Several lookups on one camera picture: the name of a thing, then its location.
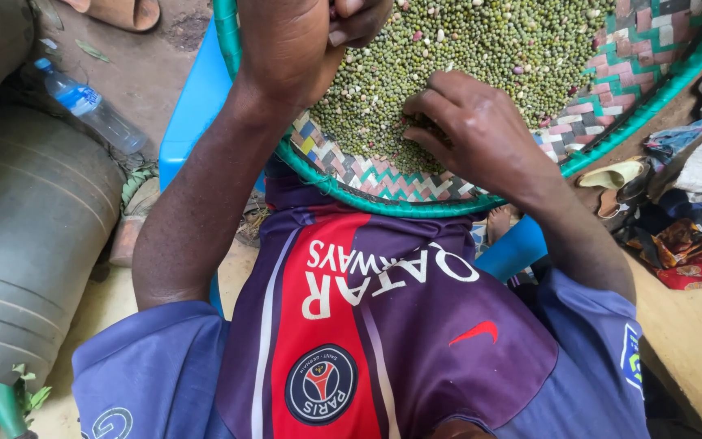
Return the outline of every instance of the wooden surface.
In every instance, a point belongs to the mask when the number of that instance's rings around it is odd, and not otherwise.
[[[643,334],[702,418],[702,290],[663,285],[628,255]]]

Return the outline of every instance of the hand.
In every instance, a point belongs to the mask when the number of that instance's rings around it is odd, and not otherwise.
[[[431,152],[447,170],[525,210],[570,190],[559,167],[533,140],[505,92],[458,71],[437,71],[427,89],[405,100],[407,115],[423,113],[451,140],[411,127],[403,133]]]
[[[301,111],[324,95],[343,56],[327,44],[328,0],[245,0],[237,81],[266,102]]]
[[[339,18],[329,24],[330,44],[364,47],[392,15],[392,4],[392,0],[336,0]]]

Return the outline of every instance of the jersey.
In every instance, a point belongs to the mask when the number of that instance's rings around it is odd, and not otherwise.
[[[473,266],[470,217],[267,185],[276,211],[233,323],[165,304],[77,350],[87,436],[391,439],[463,419],[496,437],[648,437],[641,329],[619,294],[552,270],[534,313]]]

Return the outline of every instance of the teal rim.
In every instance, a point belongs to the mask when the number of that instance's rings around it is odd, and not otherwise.
[[[236,18],[237,5],[235,0],[214,0],[213,9],[221,54],[224,56],[229,76],[234,80],[242,55]],[[562,175],[567,178],[579,172],[620,145],[667,105],[684,87],[687,87],[701,70],[702,27],[699,34],[690,42],[686,54],[671,64],[668,74],[661,79],[657,87],[641,99],[641,103],[634,111],[620,117],[602,135],[602,138],[597,139],[581,152],[571,154],[564,163],[560,164]],[[472,200],[419,203],[382,202],[385,200],[379,202],[363,198],[349,193],[340,187],[337,180],[321,174],[299,156],[292,147],[290,132],[291,130],[278,142],[278,148],[275,150],[278,157],[290,165],[305,183],[315,185],[323,193],[340,202],[368,213],[405,218],[443,218],[481,212],[507,203],[503,198],[495,195],[482,195]]]

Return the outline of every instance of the red swoosh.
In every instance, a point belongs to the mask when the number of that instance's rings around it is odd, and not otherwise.
[[[487,320],[485,322],[481,322],[480,324],[473,326],[473,328],[470,329],[469,331],[467,331],[465,334],[462,334],[459,337],[455,338],[454,340],[451,340],[448,345],[451,346],[452,344],[455,344],[457,341],[465,340],[466,338],[475,337],[476,335],[483,334],[485,332],[492,335],[492,344],[497,343],[497,325],[495,325],[491,321]]]

